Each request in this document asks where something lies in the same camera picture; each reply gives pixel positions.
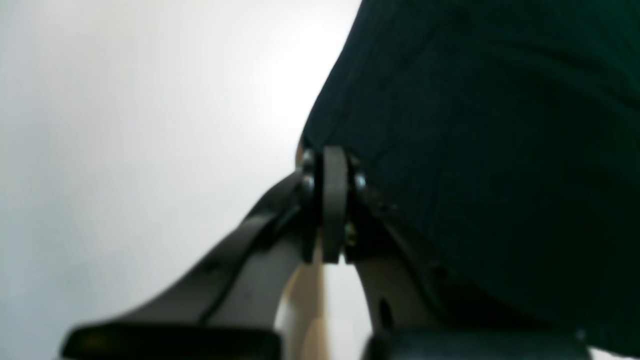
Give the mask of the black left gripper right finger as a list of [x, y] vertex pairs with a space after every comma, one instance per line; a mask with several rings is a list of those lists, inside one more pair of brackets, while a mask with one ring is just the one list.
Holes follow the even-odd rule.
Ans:
[[590, 360], [578, 335], [532, 320], [478, 289], [422, 240], [348, 155], [347, 261], [365, 292], [373, 333], [364, 360]]

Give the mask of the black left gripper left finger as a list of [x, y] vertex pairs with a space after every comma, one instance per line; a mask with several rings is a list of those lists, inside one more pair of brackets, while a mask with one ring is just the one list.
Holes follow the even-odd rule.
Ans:
[[242, 223], [169, 289], [66, 338], [64, 360], [279, 360], [281, 294], [302, 263], [336, 264], [346, 240], [349, 159], [304, 151]]

